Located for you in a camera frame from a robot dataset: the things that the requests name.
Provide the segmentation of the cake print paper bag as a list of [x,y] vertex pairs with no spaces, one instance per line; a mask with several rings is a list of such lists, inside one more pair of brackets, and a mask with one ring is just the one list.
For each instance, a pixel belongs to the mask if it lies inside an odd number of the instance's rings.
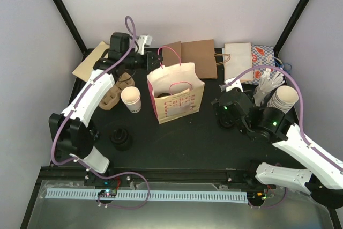
[[147,75],[147,85],[154,113],[163,124],[199,111],[205,83],[196,75],[193,62],[165,66]]

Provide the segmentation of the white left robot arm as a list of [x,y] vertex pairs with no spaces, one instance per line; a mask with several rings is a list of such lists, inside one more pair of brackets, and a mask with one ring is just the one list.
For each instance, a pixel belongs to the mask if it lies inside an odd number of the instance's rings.
[[87,169],[95,171],[102,185],[114,182],[115,172],[108,168],[109,159],[94,146],[97,130],[92,115],[125,69],[153,71],[158,68],[163,58],[144,50],[151,42],[150,35],[112,34],[109,47],[94,62],[86,84],[74,101],[60,114],[49,118],[53,138],[51,160],[55,165],[61,165],[55,159],[55,150],[59,148],[70,155],[70,161],[81,161]]

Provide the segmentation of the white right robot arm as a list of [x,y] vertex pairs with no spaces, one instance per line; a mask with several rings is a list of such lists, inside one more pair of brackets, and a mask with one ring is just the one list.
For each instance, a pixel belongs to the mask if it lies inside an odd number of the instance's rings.
[[342,164],[314,141],[301,135],[300,126],[274,107],[257,107],[235,87],[212,101],[220,127],[236,127],[253,143],[270,144],[297,160],[303,169],[254,162],[244,173],[244,183],[255,188],[274,184],[308,194],[317,203],[332,209],[342,207]]

